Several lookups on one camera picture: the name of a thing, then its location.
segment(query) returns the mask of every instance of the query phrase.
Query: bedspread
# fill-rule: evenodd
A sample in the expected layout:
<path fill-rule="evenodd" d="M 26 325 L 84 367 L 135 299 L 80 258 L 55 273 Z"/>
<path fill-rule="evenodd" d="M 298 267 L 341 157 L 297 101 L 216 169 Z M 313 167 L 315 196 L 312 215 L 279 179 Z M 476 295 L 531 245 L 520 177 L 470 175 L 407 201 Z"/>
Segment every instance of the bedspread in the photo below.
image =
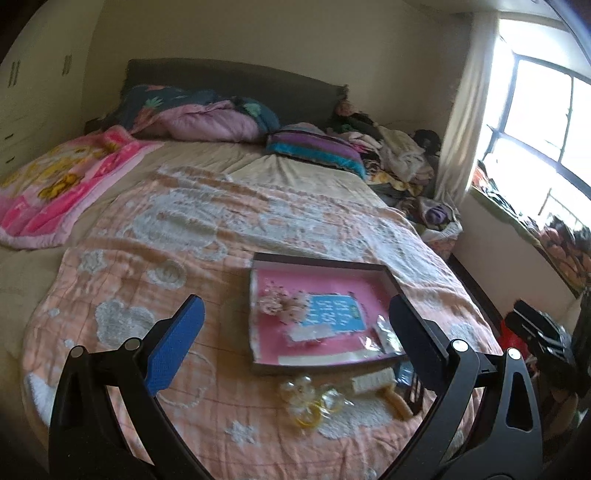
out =
<path fill-rule="evenodd" d="M 366 398 L 302 436 L 277 398 L 278 378 L 251 374 L 248 283 L 256 251 L 386 264 L 423 317 L 479 351 L 500 351 L 461 284 L 396 210 L 164 166 L 120 195 L 66 251 L 36 309 L 23 366 L 37 413 L 48 421 L 73 345 L 117 348 L 196 293 L 206 303 L 204 327 L 158 398 L 215 478 L 357 480 L 381 473 L 421 417 L 394 420 L 379 400 Z M 112 398 L 130 446 L 145 457 L 116 391 Z M 475 392 L 465 429 L 478 400 Z"/>
<path fill-rule="evenodd" d="M 270 155 L 256 145 L 169 141 L 156 152 L 146 155 L 138 166 L 101 195 L 80 216 L 65 245 L 33 251 L 14 251 L 0 246 L 0 413 L 5 417 L 5 428 L 10 435 L 21 439 L 29 452 L 42 463 L 47 461 L 47 429 L 35 416 L 29 415 L 27 421 L 21 394 L 25 328 L 56 279 L 66 248 L 76 246 L 86 236 L 100 214 L 118 195 L 136 186 L 165 163 L 169 166 L 199 166 L 209 171 L 232 174 L 235 179 L 290 186 L 364 205 L 384 205 L 358 176 L 344 171 Z"/>

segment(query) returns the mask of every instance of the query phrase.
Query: peach bedspread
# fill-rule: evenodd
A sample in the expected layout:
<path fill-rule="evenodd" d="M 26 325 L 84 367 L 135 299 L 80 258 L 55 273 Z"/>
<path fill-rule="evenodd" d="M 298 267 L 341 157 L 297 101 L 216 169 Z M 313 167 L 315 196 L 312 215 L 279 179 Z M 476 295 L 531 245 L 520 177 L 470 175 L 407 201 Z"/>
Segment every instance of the peach bedspread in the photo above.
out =
<path fill-rule="evenodd" d="M 291 425 L 276 395 L 280 378 L 250 372 L 248 282 L 257 251 L 386 264 L 423 317 L 479 351 L 500 351 L 462 285 L 396 210 L 164 165 L 120 195 L 64 254 L 25 336 L 36 414 L 47 422 L 72 346 L 117 348 L 196 293 L 206 303 L 204 327 L 158 398 L 212 475 L 376 478 L 420 417 L 395 420 L 368 397 L 307 436 Z M 112 398 L 129 444 L 145 455 L 119 395 Z M 478 401 L 474 393 L 464 430 Z"/>

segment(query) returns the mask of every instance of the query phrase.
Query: dark headboard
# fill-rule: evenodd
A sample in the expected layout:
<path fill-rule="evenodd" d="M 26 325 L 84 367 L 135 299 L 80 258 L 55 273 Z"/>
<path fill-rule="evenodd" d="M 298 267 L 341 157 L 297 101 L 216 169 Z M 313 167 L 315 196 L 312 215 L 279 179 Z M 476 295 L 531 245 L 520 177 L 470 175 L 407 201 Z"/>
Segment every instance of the dark headboard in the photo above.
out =
<path fill-rule="evenodd" d="M 141 83 L 250 97 L 272 109 L 282 125 L 309 122 L 321 128 L 346 94 L 345 87 L 297 73 L 224 60 L 132 59 L 121 95 Z"/>

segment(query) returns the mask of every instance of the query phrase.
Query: blue card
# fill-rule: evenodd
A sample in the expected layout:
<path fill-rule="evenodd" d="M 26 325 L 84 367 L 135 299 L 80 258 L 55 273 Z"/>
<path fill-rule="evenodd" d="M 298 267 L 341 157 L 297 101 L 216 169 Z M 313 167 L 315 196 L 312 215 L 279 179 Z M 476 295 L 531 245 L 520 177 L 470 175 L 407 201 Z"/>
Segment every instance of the blue card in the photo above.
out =
<path fill-rule="evenodd" d="M 335 333 L 362 332 L 366 328 L 357 301 L 348 295 L 311 295 L 310 313 L 301 324 L 330 325 Z"/>

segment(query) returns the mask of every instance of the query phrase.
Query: cardboard tray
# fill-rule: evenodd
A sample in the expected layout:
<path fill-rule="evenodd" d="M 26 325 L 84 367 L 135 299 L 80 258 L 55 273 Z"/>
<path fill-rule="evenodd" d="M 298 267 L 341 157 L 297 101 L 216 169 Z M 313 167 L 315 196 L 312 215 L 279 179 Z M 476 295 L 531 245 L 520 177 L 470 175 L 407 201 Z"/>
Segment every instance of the cardboard tray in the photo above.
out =
<path fill-rule="evenodd" d="M 290 326 L 258 307 L 258 300 L 271 281 L 290 294 L 303 290 L 313 295 L 337 293 L 353 297 L 360 307 L 365 330 L 341 333 L 321 342 L 293 342 L 287 335 Z M 407 359 L 404 352 L 383 353 L 375 349 L 380 341 L 374 325 L 379 316 L 388 320 L 389 303 L 396 295 L 404 293 L 384 265 L 256 253 L 251 270 L 249 316 L 254 371 L 287 375 L 350 371 L 355 367 L 377 369 Z"/>

